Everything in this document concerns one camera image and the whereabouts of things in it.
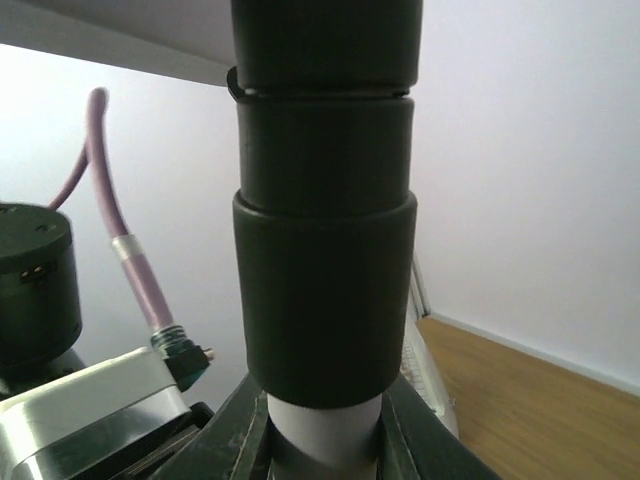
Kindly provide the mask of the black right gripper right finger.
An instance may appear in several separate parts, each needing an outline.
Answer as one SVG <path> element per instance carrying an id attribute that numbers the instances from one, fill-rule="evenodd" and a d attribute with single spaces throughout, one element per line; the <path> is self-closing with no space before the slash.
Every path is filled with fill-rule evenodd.
<path id="1" fill-rule="evenodd" d="M 490 480 L 499 475 L 467 449 L 404 377 L 382 395 L 377 477 Z"/>

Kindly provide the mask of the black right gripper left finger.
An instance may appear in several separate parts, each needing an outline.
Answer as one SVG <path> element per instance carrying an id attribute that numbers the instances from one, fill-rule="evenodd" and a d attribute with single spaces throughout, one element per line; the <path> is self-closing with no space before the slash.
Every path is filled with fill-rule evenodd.
<path id="1" fill-rule="evenodd" d="M 268 479 L 267 394 L 246 375 L 193 440 L 154 473 L 159 480 Z"/>

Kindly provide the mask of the white metronome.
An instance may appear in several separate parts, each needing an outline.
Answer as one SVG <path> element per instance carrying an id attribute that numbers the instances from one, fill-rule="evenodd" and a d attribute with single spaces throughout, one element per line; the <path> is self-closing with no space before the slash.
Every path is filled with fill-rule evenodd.
<path id="1" fill-rule="evenodd" d="M 430 312 L 421 269 L 417 256 L 413 255 L 400 371 L 440 422 L 458 438 L 454 401 L 447 393 L 435 360 L 418 328 L 418 321 Z"/>

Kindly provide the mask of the white tripod music stand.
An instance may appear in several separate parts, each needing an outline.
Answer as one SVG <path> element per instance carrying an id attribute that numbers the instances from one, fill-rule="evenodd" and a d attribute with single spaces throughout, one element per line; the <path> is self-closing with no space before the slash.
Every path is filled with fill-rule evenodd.
<path id="1" fill-rule="evenodd" d="M 279 479 L 373 479 L 382 395 L 397 379 L 417 201 L 409 189 L 418 1 L 5 1 L 8 45 L 211 85 L 236 101 L 233 199 L 249 372 L 267 394 Z M 116 200 L 107 96 L 81 156 L 111 244 L 182 393 L 208 353 L 178 324 Z M 200 405 L 74 479 L 156 479 L 200 433 Z"/>

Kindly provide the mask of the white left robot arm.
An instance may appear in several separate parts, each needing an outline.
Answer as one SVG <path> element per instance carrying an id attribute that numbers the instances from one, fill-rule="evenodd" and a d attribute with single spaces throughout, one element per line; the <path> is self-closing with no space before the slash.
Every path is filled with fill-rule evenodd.
<path id="1" fill-rule="evenodd" d="M 71 223 L 28 204 L 1 206 L 1 398 L 84 367 Z"/>

